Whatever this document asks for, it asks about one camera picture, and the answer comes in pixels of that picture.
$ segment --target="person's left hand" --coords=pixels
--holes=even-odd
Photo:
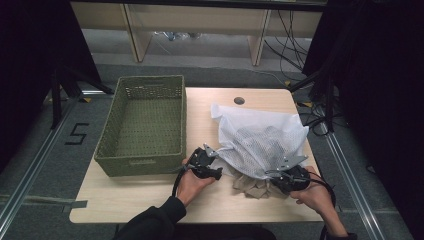
[[[183,164],[186,164],[188,158],[183,160]],[[194,175],[193,171],[189,169],[186,171],[181,178],[180,184],[177,189],[177,198],[181,200],[184,206],[188,206],[193,199],[199,195],[199,193],[208,185],[215,182],[215,178],[209,177],[201,179]]]

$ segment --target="black stand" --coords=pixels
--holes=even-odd
[[[359,34],[362,24],[366,17],[364,6],[367,0],[361,0],[356,6],[355,12],[352,17],[342,28],[338,35],[333,48],[320,70],[314,72],[306,79],[294,84],[289,88],[290,92],[295,92],[298,89],[315,82],[312,87],[309,98],[311,101],[318,101],[325,95],[325,123],[329,132],[334,132],[332,119],[333,119],[333,103],[334,103],[334,79],[336,73],[341,71],[345,64],[347,64],[348,54],[354,45],[355,38]]]
[[[83,80],[93,87],[103,91],[106,94],[113,94],[113,90],[106,87],[105,85],[92,80],[90,77],[85,74],[78,72],[72,68],[66,66],[57,67],[51,77],[51,90],[52,90],[52,100],[53,100],[53,123],[51,129],[55,129],[57,124],[62,118],[62,103],[60,99],[60,86],[63,87],[68,97],[77,98],[81,95],[82,91],[79,88],[75,80],[68,80],[67,77],[62,76],[61,74],[71,74],[76,77],[78,80]]]

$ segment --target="wooden table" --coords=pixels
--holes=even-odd
[[[211,119],[210,105],[237,106],[296,114],[291,93],[282,89],[187,88],[187,155],[208,143],[219,149],[218,123]],[[243,105],[235,97],[245,99]],[[307,165],[316,168],[309,143],[304,153]],[[145,175],[109,178],[92,159],[76,201],[86,208],[71,211],[74,223],[126,223],[150,206],[161,206],[171,195],[176,175]],[[181,223],[267,223],[322,221],[313,210],[272,190],[267,199],[246,198],[232,188],[233,178],[223,176],[208,186],[187,208]]]

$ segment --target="floor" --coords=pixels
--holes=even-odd
[[[267,46],[263,49],[260,66],[252,66],[245,36],[201,34],[199,38],[190,38],[187,34],[180,33],[177,39],[169,41],[164,33],[156,33],[143,62],[135,63],[125,32],[104,30],[83,32],[99,69],[108,66],[128,68],[162,66],[200,70],[222,69],[222,71],[237,69],[266,75],[282,87],[287,84],[289,78],[304,77],[297,68],[286,61],[280,61],[280,57]],[[278,51],[282,50],[282,45],[275,38],[268,37],[267,42]],[[298,39],[298,42],[307,50],[311,39]],[[286,53],[289,59],[298,63],[293,51]],[[298,102],[307,102],[309,87],[306,86],[296,92],[294,99]],[[95,105],[96,111],[99,108],[107,111],[111,99],[108,97],[99,99]],[[305,114],[311,112],[311,108],[308,107],[299,107],[298,110]],[[22,151],[0,175],[1,209],[5,208],[8,198],[19,186],[26,169],[34,157],[37,157],[39,149],[45,147],[42,144],[44,139],[52,138],[49,133],[51,106],[48,100],[43,111],[27,138],[30,140],[23,143]],[[70,111],[90,112],[94,109],[89,105],[78,104]],[[101,125],[104,120],[82,114],[71,114],[70,118],[70,122],[90,122],[91,125]],[[335,119],[335,123],[334,134],[319,137],[311,132],[308,140],[326,180],[336,186],[337,210],[348,230],[358,233],[359,239],[413,239],[378,178],[365,168],[366,157],[356,143],[354,135],[346,128],[346,122],[340,118]],[[71,132],[73,126],[65,124],[63,131]],[[325,131],[324,128],[322,125],[316,130]],[[98,136],[100,130],[101,128],[97,127],[87,136]],[[86,141],[91,141],[92,145],[95,145],[97,140],[95,137],[87,137]],[[50,158],[60,158],[63,152],[62,144],[54,146],[48,154]],[[75,147],[73,152],[90,156],[92,149]],[[65,155],[73,159],[73,152],[67,152]],[[76,166],[70,162],[61,162],[59,165],[54,161],[47,161],[34,180],[28,197],[15,213],[15,218],[7,223],[8,231],[2,233],[0,239],[110,239],[115,231],[114,225],[75,225],[69,222],[69,210],[79,185],[68,184],[72,182],[68,180],[82,179],[85,173],[84,167],[81,167],[82,170],[74,169],[78,168]],[[69,174],[65,176],[56,175],[66,168],[71,168],[72,171],[68,171]],[[264,224],[263,227],[273,231],[278,239],[318,239],[322,224],[273,223]]]

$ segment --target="hand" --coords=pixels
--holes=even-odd
[[[182,163],[186,164],[187,161],[188,158],[184,159]],[[215,178],[209,177],[200,179],[194,175],[191,169],[189,169],[184,173],[180,180],[180,184],[177,189],[177,198],[180,199],[184,206],[187,207],[206,186],[213,182],[215,182]]]
[[[316,171],[313,167],[307,166],[305,169],[312,173],[310,174],[312,179],[322,181],[318,176],[314,175]],[[348,235],[339,215],[334,209],[330,194],[321,184],[311,182],[306,189],[291,192],[290,197],[297,199],[297,204],[304,203],[321,215],[330,235],[335,237],[346,237]]]

